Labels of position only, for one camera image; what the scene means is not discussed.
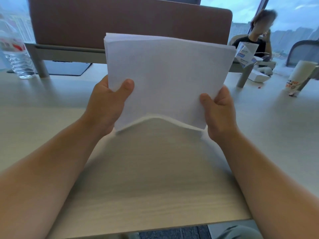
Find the water bottle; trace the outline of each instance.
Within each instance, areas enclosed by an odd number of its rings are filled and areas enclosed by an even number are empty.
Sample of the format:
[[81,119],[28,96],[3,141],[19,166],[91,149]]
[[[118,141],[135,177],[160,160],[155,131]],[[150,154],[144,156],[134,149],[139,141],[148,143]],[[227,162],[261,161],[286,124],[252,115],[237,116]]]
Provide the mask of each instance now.
[[36,77],[33,62],[19,33],[0,13],[0,49],[9,61],[12,70],[21,78]]

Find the forearm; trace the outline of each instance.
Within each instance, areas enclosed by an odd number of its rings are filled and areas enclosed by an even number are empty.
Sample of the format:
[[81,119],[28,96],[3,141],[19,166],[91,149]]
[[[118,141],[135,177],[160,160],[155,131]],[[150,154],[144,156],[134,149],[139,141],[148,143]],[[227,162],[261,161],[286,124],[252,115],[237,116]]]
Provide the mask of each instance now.
[[317,238],[318,199],[236,132],[218,142],[264,238]]
[[268,41],[266,43],[265,52],[269,54],[269,57],[272,58],[272,49],[271,49],[271,43]]
[[4,238],[45,238],[100,136],[71,124],[0,175]]

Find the person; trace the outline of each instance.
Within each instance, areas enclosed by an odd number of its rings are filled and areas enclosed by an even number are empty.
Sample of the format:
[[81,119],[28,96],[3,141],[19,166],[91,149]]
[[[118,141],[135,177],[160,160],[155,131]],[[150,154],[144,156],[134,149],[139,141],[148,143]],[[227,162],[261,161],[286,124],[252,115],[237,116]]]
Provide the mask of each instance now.
[[258,44],[255,56],[264,57],[268,56],[264,61],[269,61],[272,58],[272,50],[270,43],[270,27],[277,17],[275,10],[261,10],[251,21],[248,36],[237,39],[233,46],[238,47],[240,42],[249,42]]
[[[0,174],[2,238],[47,236],[92,150],[112,131],[133,89],[133,80],[127,79],[113,92],[104,77],[77,121]],[[208,94],[199,99],[209,137],[221,147],[264,239],[318,238],[318,198],[241,133],[229,90],[224,86],[215,99]]]

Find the white desk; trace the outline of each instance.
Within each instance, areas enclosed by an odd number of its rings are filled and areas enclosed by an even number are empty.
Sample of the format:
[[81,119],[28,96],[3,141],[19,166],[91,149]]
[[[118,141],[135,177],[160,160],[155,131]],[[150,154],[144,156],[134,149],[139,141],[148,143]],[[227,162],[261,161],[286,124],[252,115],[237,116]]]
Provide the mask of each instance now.
[[[84,111],[106,65],[81,77],[20,80],[0,73],[0,169],[25,156]],[[298,98],[281,92],[285,79],[236,88],[238,125],[267,156],[319,196],[319,82]],[[70,193],[49,238],[70,238],[244,220],[250,213],[221,151],[197,131],[149,120],[104,138]]]

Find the gray pants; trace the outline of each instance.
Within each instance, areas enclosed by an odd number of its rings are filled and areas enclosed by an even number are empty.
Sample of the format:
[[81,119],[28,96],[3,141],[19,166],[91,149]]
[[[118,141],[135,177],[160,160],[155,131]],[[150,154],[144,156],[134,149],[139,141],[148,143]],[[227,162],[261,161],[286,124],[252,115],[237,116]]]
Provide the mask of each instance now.
[[232,226],[227,228],[216,239],[263,239],[259,231],[245,226]]

